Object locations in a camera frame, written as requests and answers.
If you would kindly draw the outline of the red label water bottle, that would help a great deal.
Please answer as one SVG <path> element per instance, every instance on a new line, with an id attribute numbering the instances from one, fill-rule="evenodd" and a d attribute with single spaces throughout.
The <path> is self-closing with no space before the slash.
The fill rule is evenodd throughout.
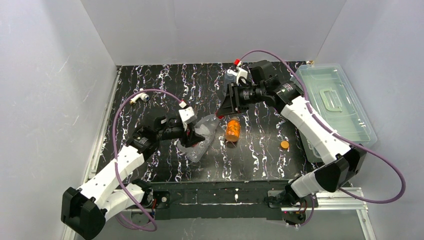
<path id="1" fill-rule="evenodd" d="M 202 119 L 200 119 L 196 124 L 193 124 L 195 128 L 195 132 L 197 134 L 202 135 L 203 137 L 208 135 L 214 135 L 216 134 L 216 129 L 218 127 L 218 124 L 220 122 L 220 119 L 217 118 L 217 116 L 213 114 L 209 114 L 204 116 Z M 177 148 L 182 153 L 187 152 L 188 147 L 184 147 L 184 139 L 180 138 L 177 142 Z"/>

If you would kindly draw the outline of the clear blue-tinted bottle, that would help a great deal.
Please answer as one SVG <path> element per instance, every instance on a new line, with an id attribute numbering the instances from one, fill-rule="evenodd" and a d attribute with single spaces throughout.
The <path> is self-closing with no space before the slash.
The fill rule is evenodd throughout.
<path id="1" fill-rule="evenodd" d="M 224 74 L 224 80 L 223 80 L 223 93 L 224 95 L 227 93 L 228 85 L 233 83 L 235 80 L 235 76 L 233 74 L 233 71 L 231 69 L 228 69 Z"/>

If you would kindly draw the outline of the clear plastic bottle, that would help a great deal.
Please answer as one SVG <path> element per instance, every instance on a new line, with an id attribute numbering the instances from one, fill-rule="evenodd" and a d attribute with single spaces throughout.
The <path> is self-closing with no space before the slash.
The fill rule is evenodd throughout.
<path id="1" fill-rule="evenodd" d="M 196 146 L 187 148 L 186 157 L 189 161 L 193 163 L 199 162 L 215 139 L 215 136 L 213 134 L 205 135 L 204 137 L 204 141 L 199 142 Z"/>

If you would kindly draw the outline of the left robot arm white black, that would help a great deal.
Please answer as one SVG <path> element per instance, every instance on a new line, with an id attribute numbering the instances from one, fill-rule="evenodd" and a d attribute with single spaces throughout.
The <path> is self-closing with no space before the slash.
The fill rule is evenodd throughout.
<path id="1" fill-rule="evenodd" d="M 153 190 L 143 180 L 125 185 L 123 180 L 155 153 L 160 141 L 178 139 L 185 147 L 205 140 L 195 132 L 192 107 L 177 114 L 157 117 L 153 127 L 138 126 L 127 143 L 99 173 L 62 195 L 61 221 L 85 240 L 94 239 L 105 223 L 133 205 L 149 206 Z"/>

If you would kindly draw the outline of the orange juice bottle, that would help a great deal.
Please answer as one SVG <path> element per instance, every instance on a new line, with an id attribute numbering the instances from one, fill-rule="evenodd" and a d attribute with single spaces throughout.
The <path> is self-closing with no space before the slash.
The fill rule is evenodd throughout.
<path id="1" fill-rule="evenodd" d="M 224 137 L 226 141 L 235 143 L 240 139 L 240 136 L 241 136 L 240 119 L 237 116 L 235 116 L 235 117 L 232 117 L 227 123 Z"/>

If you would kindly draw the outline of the orange bottle cap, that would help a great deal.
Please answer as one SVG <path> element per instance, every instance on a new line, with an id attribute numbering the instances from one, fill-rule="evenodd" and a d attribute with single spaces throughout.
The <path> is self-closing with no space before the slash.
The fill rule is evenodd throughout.
<path id="1" fill-rule="evenodd" d="M 290 143 L 286 140 L 281 141 L 280 146 L 282 149 L 289 149 Z"/>

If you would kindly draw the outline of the white pipe fitting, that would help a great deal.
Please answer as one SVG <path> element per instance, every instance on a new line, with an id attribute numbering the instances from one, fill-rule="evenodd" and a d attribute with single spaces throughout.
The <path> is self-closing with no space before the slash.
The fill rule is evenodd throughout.
<path id="1" fill-rule="evenodd" d="M 150 96 L 145 92 L 141 92 L 141 93 L 135 95 L 134 97 L 132 97 L 129 101 L 129 104 L 134 105 L 134 104 L 137 103 L 138 100 L 141 100 L 144 103 L 146 103 L 150 100 Z"/>

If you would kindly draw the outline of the clear plastic storage box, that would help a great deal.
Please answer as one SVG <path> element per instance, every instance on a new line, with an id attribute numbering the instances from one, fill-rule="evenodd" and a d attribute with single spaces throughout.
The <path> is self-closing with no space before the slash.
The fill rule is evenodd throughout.
<path id="1" fill-rule="evenodd" d="M 377 142 L 369 118 L 339 64 L 304 64 L 295 73 L 306 86 L 311 107 L 340 136 L 367 148 Z"/>

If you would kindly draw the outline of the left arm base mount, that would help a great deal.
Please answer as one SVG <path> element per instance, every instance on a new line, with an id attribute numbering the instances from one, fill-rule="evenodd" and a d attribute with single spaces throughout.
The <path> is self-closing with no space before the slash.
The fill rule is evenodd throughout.
<path id="1" fill-rule="evenodd" d="M 168 209 L 170 205 L 170 193 L 168 191 L 148 191 L 143 195 L 139 203 L 144 210 L 143 212 L 136 205 L 130 212 L 127 227 L 132 230 L 139 230 L 140 227 L 149 230 L 154 229 L 151 219 L 156 221 L 157 210 Z"/>

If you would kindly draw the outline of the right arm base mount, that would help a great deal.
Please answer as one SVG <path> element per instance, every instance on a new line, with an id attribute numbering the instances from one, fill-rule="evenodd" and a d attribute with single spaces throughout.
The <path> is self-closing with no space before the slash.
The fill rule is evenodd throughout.
<path id="1" fill-rule="evenodd" d="M 294 199 L 285 190 L 269 190 L 264 202 L 269 208 L 282 211 L 282 219 L 287 227 L 297 229 L 306 225 L 312 219 L 315 208 L 319 206 L 315 194 Z"/>

